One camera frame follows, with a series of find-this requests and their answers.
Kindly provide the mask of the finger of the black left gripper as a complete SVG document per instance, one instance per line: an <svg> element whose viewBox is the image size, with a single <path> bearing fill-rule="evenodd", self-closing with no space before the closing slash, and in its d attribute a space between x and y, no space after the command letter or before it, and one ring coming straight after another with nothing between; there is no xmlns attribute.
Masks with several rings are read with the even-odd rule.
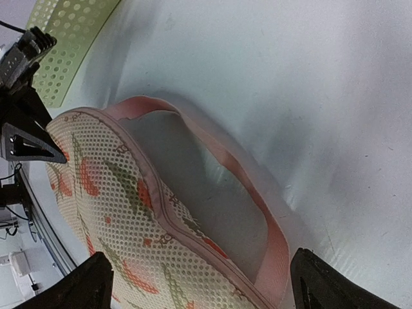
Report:
<svg viewBox="0 0 412 309"><path fill-rule="evenodd" d="M1 158L65 164L65 154L46 130L52 118L36 90L1 90Z"/></svg>

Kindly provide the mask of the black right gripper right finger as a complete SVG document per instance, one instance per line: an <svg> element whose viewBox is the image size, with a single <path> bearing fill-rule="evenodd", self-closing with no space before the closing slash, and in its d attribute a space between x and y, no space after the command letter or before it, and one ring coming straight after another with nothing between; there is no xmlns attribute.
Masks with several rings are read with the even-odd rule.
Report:
<svg viewBox="0 0 412 309"><path fill-rule="evenodd" d="M299 309L397 308L351 282L307 248L297 249L290 276Z"/></svg>

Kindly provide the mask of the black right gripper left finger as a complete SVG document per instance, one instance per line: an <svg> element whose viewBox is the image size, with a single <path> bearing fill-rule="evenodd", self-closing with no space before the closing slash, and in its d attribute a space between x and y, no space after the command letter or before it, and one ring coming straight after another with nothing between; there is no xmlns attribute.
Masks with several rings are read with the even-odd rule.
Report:
<svg viewBox="0 0 412 309"><path fill-rule="evenodd" d="M113 269L103 252L96 252L58 283L23 302L20 309L110 308Z"/></svg>

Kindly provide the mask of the beige tulip mesh laundry bag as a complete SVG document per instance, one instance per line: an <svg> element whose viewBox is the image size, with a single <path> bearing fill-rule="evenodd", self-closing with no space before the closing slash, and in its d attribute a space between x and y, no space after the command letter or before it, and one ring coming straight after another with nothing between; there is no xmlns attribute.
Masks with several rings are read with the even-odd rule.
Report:
<svg viewBox="0 0 412 309"><path fill-rule="evenodd" d="M262 193L210 122L181 114L265 217L265 255L250 280L119 123L154 111L178 113L164 100L139 96L106 109L65 111L46 127L66 159L46 166L59 212L90 254L101 252L111 263L112 298L121 308L277 308L288 284L289 249Z"/></svg>

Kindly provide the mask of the green perforated plastic basket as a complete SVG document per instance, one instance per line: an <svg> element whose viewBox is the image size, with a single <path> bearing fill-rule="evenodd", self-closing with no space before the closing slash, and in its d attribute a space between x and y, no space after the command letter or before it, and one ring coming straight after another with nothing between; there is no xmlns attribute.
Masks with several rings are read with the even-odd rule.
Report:
<svg viewBox="0 0 412 309"><path fill-rule="evenodd" d="M84 57L119 0L37 1L27 26L37 26L57 44L33 78L46 108L59 108Z"/></svg>

